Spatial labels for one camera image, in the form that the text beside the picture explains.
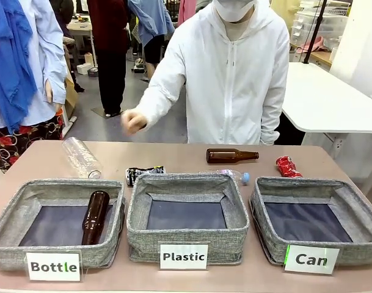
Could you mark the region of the person's right hand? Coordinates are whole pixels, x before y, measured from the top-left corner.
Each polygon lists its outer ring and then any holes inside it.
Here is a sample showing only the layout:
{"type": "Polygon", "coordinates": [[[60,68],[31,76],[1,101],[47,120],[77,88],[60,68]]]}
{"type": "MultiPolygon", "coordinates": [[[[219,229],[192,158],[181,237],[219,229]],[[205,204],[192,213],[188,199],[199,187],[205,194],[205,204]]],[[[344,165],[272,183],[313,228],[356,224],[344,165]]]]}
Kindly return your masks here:
{"type": "Polygon", "coordinates": [[[122,113],[121,122],[123,129],[130,135],[136,134],[147,125],[146,117],[135,109],[129,109],[122,113]]]}

